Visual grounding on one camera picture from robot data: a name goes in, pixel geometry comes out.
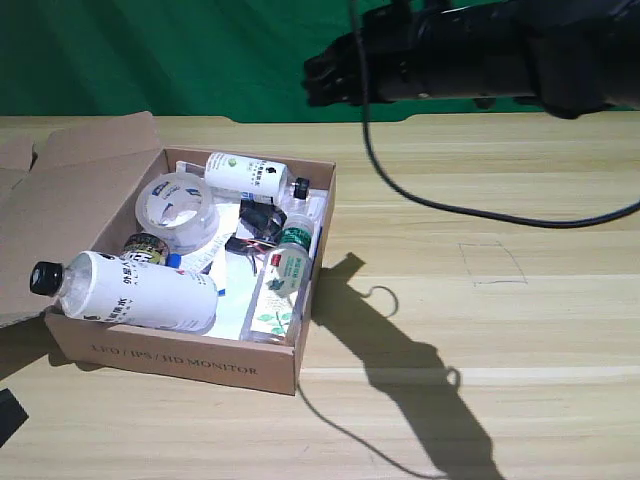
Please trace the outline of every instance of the wooden table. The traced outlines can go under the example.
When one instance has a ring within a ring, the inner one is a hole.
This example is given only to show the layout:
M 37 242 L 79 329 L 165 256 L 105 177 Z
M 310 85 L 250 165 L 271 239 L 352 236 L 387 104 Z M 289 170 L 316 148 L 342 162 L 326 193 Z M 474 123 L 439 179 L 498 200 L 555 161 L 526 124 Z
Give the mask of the wooden table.
M 409 203 L 353 124 L 158 118 L 166 144 L 336 161 L 338 194 L 296 397 L 65 361 L 38 321 L 0 331 L 30 419 L 22 479 L 636 479 L 640 214 L 550 231 Z M 1 118 L 0 141 L 87 118 Z M 376 124 L 404 186 L 574 218 L 638 199 L 640 114 L 422 116 Z

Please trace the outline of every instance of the blue cap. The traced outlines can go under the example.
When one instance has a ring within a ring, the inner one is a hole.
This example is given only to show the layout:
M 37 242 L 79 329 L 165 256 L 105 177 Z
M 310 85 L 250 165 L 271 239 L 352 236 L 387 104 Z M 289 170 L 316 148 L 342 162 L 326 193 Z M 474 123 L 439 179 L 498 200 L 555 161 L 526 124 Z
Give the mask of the blue cap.
M 170 253 L 167 257 L 167 267 L 178 268 L 180 266 L 180 262 L 182 261 L 182 256 L 177 253 Z

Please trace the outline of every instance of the open cardboard box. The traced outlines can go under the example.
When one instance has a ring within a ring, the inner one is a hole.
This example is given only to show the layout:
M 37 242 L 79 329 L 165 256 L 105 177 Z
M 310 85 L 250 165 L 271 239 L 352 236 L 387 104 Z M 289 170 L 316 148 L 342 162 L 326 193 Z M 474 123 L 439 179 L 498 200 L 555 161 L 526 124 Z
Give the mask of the open cardboard box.
M 295 394 L 333 212 L 332 163 L 248 154 L 285 163 L 309 178 L 312 188 L 328 192 L 293 347 L 74 320 L 51 299 L 29 291 L 29 275 L 40 260 L 66 265 L 83 250 L 119 254 L 139 230 L 134 205 L 142 188 L 174 171 L 177 161 L 204 165 L 209 153 L 163 147 L 147 112 L 54 132 L 32 168 L 28 139 L 0 147 L 0 326 L 44 311 L 49 330 L 72 361 Z

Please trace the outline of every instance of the roll of clear tape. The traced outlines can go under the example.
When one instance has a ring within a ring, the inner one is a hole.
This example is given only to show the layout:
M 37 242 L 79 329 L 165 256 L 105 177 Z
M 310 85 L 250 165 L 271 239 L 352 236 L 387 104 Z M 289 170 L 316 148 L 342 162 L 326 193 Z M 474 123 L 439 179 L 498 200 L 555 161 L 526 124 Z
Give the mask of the roll of clear tape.
M 213 238 L 218 227 L 209 186 L 192 173 L 161 175 L 140 192 L 136 218 L 145 232 L 186 255 Z

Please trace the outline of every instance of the white plastic bottle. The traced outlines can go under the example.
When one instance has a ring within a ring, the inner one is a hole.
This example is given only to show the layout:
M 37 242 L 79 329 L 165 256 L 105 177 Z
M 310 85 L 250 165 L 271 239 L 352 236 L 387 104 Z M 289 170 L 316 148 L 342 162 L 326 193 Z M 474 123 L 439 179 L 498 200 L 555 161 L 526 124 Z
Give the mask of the white plastic bottle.
M 306 215 L 290 215 L 278 246 L 269 252 L 258 276 L 240 335 L 241 340 L 293 345 L 302 318 L 302 302 L 311 276 L 309 248 L 314 224 Z
M 214 152 L 204 180 L 218 196 L 280 207 L 288 197 L 306 200 L 309 180 L 295 177 L 283 163 Z
M 70 318 L 184 332 L 210 328 L 218 303 L 207 275 L 89 251 L 66 268 L 38 262 L 30 288 L 58 296 Z

